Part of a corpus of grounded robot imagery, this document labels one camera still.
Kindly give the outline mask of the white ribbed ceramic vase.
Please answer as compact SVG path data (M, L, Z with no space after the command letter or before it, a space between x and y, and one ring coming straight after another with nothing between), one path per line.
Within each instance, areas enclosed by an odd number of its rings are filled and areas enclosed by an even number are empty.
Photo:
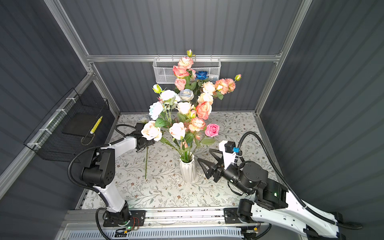
M181 176L186 183L192 183L196 178L196 161L195 156L191 155L191 161L185 163L180 159Z

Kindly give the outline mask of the magenta pink rose stem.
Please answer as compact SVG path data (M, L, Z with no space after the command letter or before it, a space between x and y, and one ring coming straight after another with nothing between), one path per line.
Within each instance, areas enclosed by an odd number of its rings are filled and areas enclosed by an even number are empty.
M208 124L204 132L199 134L199 144L201 147L211 146L216 142L216 137L219 135L220 126L217 124Z

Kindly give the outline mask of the small pink tulip bud stem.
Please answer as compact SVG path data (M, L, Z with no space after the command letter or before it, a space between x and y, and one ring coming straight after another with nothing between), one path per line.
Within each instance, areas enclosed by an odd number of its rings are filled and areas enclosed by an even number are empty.
M184 163L190 162L189 146L187 142L181 142L181 160Z

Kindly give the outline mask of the cream white rose stem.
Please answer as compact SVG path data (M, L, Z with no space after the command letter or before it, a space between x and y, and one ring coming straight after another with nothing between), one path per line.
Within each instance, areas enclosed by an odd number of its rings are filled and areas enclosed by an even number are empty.
M169 133L172 136L172 143L175 144L175 147L181 151L181 142L187 142L187 128L184 123L174 123L169 128Z

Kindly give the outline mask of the peach peony flower stem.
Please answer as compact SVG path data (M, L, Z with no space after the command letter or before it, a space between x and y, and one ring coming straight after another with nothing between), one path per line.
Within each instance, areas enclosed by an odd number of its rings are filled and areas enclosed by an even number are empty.
M197 117L197 112L192 109L187 115L190 120L188 123L187 132L187 145L189 147L190 156L194 153L194 150L201 145L201 140L204 138L201 131L206 127L204 120Z

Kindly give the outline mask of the white blue flower spray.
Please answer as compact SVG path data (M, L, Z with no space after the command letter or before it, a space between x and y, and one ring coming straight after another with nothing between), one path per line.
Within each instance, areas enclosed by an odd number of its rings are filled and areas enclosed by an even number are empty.
M158 101L150 105L149 115L157 127L169 129L174 123L172 110L181 98L175 91L163 90L158 84L153 85L152 90L159 96Z

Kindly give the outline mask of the pink coral rose stem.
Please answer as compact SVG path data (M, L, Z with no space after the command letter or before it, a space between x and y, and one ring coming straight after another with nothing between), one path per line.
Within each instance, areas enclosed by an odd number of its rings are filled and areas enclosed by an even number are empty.
M209 102L203 102L196 107L198 118L207 120L212 112L212 105Z

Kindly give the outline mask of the small pale pink rose stem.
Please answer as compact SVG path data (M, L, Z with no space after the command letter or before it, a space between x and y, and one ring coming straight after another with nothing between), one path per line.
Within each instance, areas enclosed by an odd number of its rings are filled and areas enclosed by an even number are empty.
M175 86L180 92L186 88L186 84L187 81L185 79L177 78L175 80Z

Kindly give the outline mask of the white peony flower stem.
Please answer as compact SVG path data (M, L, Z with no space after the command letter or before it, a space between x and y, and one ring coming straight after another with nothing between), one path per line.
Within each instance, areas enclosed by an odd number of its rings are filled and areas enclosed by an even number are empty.
M214 93L216 92L216 87L212 82L205 82L202 84L202 87L199 90L200 95L198 96L198 104L204 102L209 103L210 105L214 102Z

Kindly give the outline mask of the large pink rose stem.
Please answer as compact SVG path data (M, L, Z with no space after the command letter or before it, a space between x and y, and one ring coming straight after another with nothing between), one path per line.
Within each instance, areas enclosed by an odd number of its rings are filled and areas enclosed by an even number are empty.
M187 83L191 80L191 74L188 69L182 66L173 66L173 73L177 78L185 79Z

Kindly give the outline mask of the peach rose flower stem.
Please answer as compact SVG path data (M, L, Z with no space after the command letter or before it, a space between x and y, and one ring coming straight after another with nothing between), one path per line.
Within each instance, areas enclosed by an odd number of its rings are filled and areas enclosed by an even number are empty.
M235 76L234 79L220 79L215 83L214 98L222 100L224 95L232 93L236 89L236 82L242 78L241 74Z

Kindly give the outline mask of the blue artificial rose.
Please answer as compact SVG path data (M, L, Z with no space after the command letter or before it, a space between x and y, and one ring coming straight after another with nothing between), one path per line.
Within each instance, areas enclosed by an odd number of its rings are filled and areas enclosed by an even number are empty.
M199 72L196 72L196 78L195 80L197 82L206 82L208 79L208 72L207 71L199 71Z

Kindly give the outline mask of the pale white pink rose stem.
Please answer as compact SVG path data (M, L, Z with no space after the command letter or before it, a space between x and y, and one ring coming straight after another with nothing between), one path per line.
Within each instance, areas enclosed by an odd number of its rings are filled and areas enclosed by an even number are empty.
M189 102L178 103L176 109L178 110L178 118L181 122L187 119L194 119L197 115L195 106Z

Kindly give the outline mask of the pink carnation flower stem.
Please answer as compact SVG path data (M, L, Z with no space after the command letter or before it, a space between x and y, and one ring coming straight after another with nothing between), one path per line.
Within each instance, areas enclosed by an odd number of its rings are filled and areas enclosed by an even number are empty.
M192 69L192 65L194 64L194 61L192 59L193 57L193 51L191 49L187 50L187 56L182 57L179 62L178 66L182 66L188 69L188 72L191 74L192 79L196 78L196 71Z

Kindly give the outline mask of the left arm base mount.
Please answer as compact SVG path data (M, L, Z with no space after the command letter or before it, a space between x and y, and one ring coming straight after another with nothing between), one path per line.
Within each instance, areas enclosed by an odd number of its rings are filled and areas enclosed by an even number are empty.
M146 211L136 210L125 213L111 213L105 211L103 214L103 227L142 227L146 219Z

